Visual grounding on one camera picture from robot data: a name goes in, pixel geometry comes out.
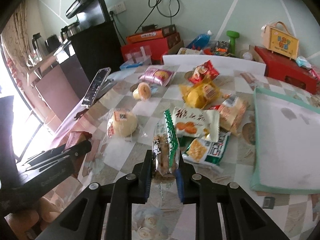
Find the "biscuit package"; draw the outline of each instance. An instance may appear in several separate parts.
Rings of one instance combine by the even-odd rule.
[[[141,77],[139,77],[139,80],[157,84],[160,86],[166,86],[173,74],[173,71],[158,69],[150,66],[147,68],[145,73]]]
[[[172,120],[178,137],[200,137],[213,142],[218,141],[220,114],[217,110],[175,107]]]
[[[220,173],[221,169],[216,166],[223,157],[230,134],[230,132],[220,131],[219,140],[215,143],[199,138],[194,139],[182,155],[183,159],[193,164],[215,167],[217,173]]]
[[[221,97],[220,89],[207,75],[193,87],[179,85],[184,102],[195,108],[203,109],[207,104]]]
[[[173,176],[179,164],[179,142],[173,126],[170,111],[164,111],[164,117],[157,123],[152,153],[154,155],[155,172],[162,176]]]
[[[246,101],[235,94],[231,94],[218,109],[220,112],[220,127],[237,135],[247,106]]]

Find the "orange box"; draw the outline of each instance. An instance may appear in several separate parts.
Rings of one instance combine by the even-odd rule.
[[[152,30],[144,33],[136,33],[134,35],[128,36],[126,39],[128,43],[149,41],[149,40],[165,38],[171,34],[176,33],[176,31],[177,31],[176,26],[172,24],[156,30]]]

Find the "bag handle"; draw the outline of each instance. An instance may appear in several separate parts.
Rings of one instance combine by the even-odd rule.
[[[280,24],[285,28],[285,30],[287,31],[287,33],[288,33],[289,35],[291,35],[290,32],[289,32],[288,29],[287,29],[287,26],[286,26],[283,22],[276,22],[276,23],[272,24],[272,26],[273,26],[273,27],[276,27],[278,23],[280,23]]]

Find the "toy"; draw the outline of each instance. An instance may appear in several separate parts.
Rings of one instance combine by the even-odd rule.
[[[240,37],[240,33],[227,31],[227,36],[230,38],[230,53],[234,54],[236,51],[236,39]]]
[[[286,32],[276,28],[277,24],[281,24]],[[283,22],[267,24],[262,27],[262,44],[268,50],[277,52],[292,59],[298,56],[299,40],[292,36]]]

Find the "electric kettle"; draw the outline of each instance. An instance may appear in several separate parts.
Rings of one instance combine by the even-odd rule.
[[[47,48],[45,47],[44,39],[41,37],[40,33],[33,34],[31,42],[35,53],[41,57],[41,60],[49,54]]]
[[[81,27],[79,22],[71,23],[69,26],[65,26],[61,29],[61,39],[65,41],[67,38],[70,38],[72,35],[81,32]]]

